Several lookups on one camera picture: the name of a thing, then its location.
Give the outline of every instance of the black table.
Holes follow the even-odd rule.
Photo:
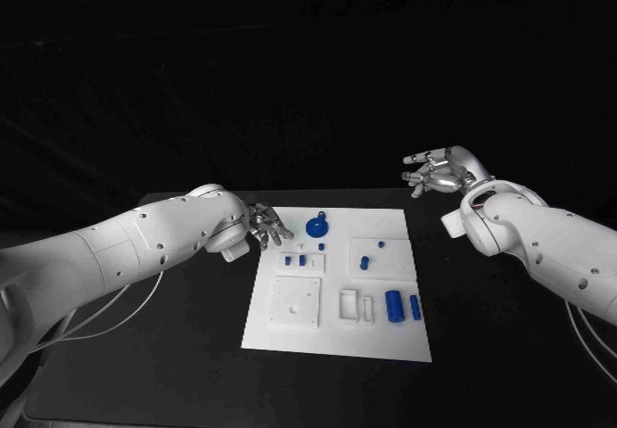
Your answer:
[[[153,193],[141,204],[179,194]],[[242,350],[260,258],[251,240],[235,262],[201,251],[170,268],[121,328],[58,345],[29,418],[267,428],[617,425],[617,389],[577,341],[564,301],[516,258],[486,258],[467,237],[447,234],[440,217],[460,194],[237,194],[278,206],[405,210],[433,363]],[[123,319],[154,282],[131,287],[85,333]]]

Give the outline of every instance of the black curtain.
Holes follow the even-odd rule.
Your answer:
[[[571,14],[523,2],[75,2],[22,25],[13,7],[5,227],[68,231],[206,183],[402,186],[402,157],[454,144],[551,204],[614,217],[614,62]]]

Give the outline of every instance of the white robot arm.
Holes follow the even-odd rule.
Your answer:
[[[412,197],[428,190],[466,195],[460,209],[443,217],[450,236],[467,235],[486,256],[515,255],[549,290],[617,325],[617,232],[551,208],[522,185],[496,180],[463,147],[404,159],[418,162],[418,171],[402,174],[415,186]]]
[[[293,239],[267,202],[221,185],[134,208],[100,224],[0,250],[0,386],[58,321],[104,294],[159,274],[203,247],[234,261],[247,232]]]

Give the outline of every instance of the white cable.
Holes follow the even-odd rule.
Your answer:
[[[591,331],[591,334],[596,337],[596,340],[598,341],[600,345],[604,347],[604,349],[611,353],[611,355],[617,358],[617,352],[610,348],[610,346],[604,343],[604,340],[601,340],[598,334],[596,333],[594,327],[591,327],[591,324],[587,321],[585,314],[583,313],[581,308],[578,308],[578,313],[581,314],[583,320],[585,321],[587,328]]]
[[[136,312],[128,316],[128,318],[116,326],[120,327],[120,325],[123,325],[126,323],[126,321],[128,321],[128,319],[133,317],[133,315],[139,312],[139,310],[141,309],[141,307],[146,305],[146,303],[149,302],[150,296],[154,293],[154,290],[159,287],[159,282],[160,282],[160,278],[163,277],[163,272],[160,272],[159,275],[159,280],[157,283],[154,285],[154,288],[152,289],[150,295],[146,298],[144,302],[141,303],[141,306],[137,308]],[[64,333],[59,337],[54,338],[51,341],[41,343],[35,349],[30,351],[30,353],[36,352],[38,350],[42,350],[43,348],[46,348],[48,346],[54,345],[55,343],[58,343],[59,341],[68,341],[68,340],[74,340],[74,339],[87,339],[88,337],[94,337],[98,336],[100,334],[104,334],[107,332],[110,332],[116,327],[113,327],[110,330],[105,330],[101,333],[97,333],[94,335],[90,336],[84,336],[84,337],[75,337],[75,338],[66,338],[68,335],[71,335],[104,311],[108,307],[111,307],[113,303],[120,299],[120,296],[126,293],[126,291],[128,290],[128,287],[131,286],[131,284],[118,292],[118,294],[116,294],[116,297],[111,299],[110,303],[98,310],[98,312],[85,320],[82,321],[66,333]]]
[[[598,364],[598,367],[601,368],[601,371],[607,374],[607,376],[611,378],[611,380],[614,381],[614,383],[617,383],[617,379],[614,378],[614,376],[611,375],[611,373],[606,369],[604,365],[600,363],[600,361],[598,361],[594,353],[591,352],[591,349],[588,348],[588,345],[585,344],[585,339],[583,338],[581,332],[578,332],[578,327],[575,326],[575,318],[572,317],[572,310],[570,309],[568,300],[564,300],[564,302],[565,302],[565,308],[568,309],[570,321],[572,322],[572,327],[575,328],[575,335],[578,336],[578,340],[581,341],[583,346],[585,347],[588,355],[594,358],[596,364]]]
[[[157,283],[154,284],[154,288],[152,289],[152,292],[149,294],[149,297],[146,298],[146,300],[143,301],[143,303],[139,305],[139,308],[136,309],[136,311],[133,312],[133,314],[124,319],[124,321],[117,324],[114,327],[108,328],[107,330],[103,330],[103,332],[98,332],[95,334],[88,334],[87,336],[78,336],[78,337],[65,337],[64,339],[61,339],[61,341],[77,341],[79,339],[90,339],[91,337],[97,337],[101,336],[103,334],[108,333],[111,330],[116,330],[116,328],[118,328],[136,315],[136,313],[139,312],[139,310],[144,307],[144,305],[149,303],[150,297],[154,294],[154,292],[157,291],[157,287],[159,287],[159,282],[160,282],[160,278],[163,277],[163,272],[160,272],[159,275],[159,280]]]

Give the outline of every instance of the blue cylinder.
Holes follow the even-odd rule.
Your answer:
[[[401,292],[398,290],[385,292],[385,305],[388,308],[388,321],[391,323],[402,323],[405,321],[405,313],[402,312]]]
[[[361,269],[366,270],[368,268],[369,268],[369,258],[363,256],[361,261]]]
[[[421,319],[421,305],[418,304],[418,296],[415,294],[410,297],[411,300],[411,313],[414,314],[414,319],[418,321]]]
[[[326,213],[319,211],[317,217],[306,223],[306,233],[313,238],[320,238],[327,233]]]

